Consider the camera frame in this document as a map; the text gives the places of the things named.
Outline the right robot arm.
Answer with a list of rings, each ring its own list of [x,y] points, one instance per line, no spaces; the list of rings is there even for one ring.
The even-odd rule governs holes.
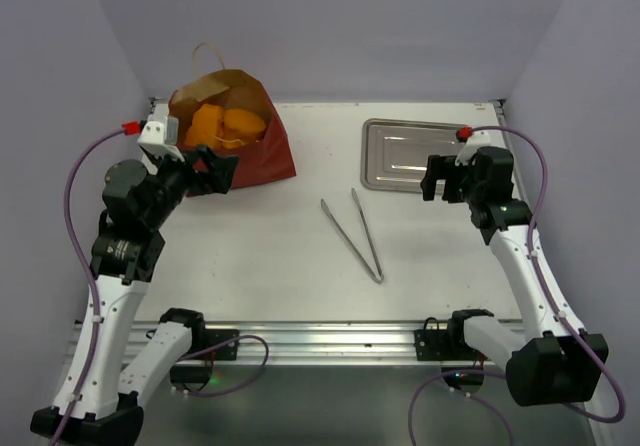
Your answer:
[[[504,148],[479,148],[467,162],[432,155],[420,183],[424,200],[435,197],[465,203],[471,222],[502,267],[519,308],[524,334],[518,336],[485,309],[453,312],[445,345],[451,355],[468,358],[478,351],[506,377],[520,406],[568,404],[590,400],[600,380],[599,363],[609,349],[604,337],[590,334],[565,304],[549,268],[528,204],[514,197],[514,159]]]

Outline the oval fake bread loaf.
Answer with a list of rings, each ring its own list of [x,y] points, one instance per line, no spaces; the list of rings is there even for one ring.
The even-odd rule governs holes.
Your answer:
[[[227,149],[239,148],[261,141],[267,125],[258,115],[244,109],[224,112],[222,145]]]

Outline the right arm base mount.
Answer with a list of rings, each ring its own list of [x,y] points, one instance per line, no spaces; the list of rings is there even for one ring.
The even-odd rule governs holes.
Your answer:
[[[421,362],[438,362],[442,372],[454,371],[443,378],[451,388],[465,393],[478,392],[484,376],[460,373],[460,370],[482,370],[486,357],[468,346],[456,343],[449,333],[446,322],[428,317],[422,326],[413,331],[416,359]]]

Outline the red paper bag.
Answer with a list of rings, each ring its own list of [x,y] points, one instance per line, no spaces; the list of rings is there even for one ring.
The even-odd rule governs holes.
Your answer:
[[[191,53],[196,79],[176,89],[169,115],[179,122],[177,146],[185,155],[200,145],[220,157],[239,159],[232,187],[243,189],[296,176],[288,135],[263,84],[242,69],[229,68],[221,54],[219,68],[205,73]]]

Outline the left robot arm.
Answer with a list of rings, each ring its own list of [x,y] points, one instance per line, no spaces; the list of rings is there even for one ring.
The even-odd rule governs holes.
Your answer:
[[[164,248],[160,229],[182,199],[197,192],[227,193],[239,164],[199,146],[205,166],[167,156],[150,173],[124,160],[105,175],[105,209],[91,249],[91,294],[67,378],[53,404],[33,414],[30,429],[51,444],[132,445],[144,408],[181,358],[197,358],[208,345],[204,318],[171,308],[153,338],[129,364],[124,354],[137,310]]]

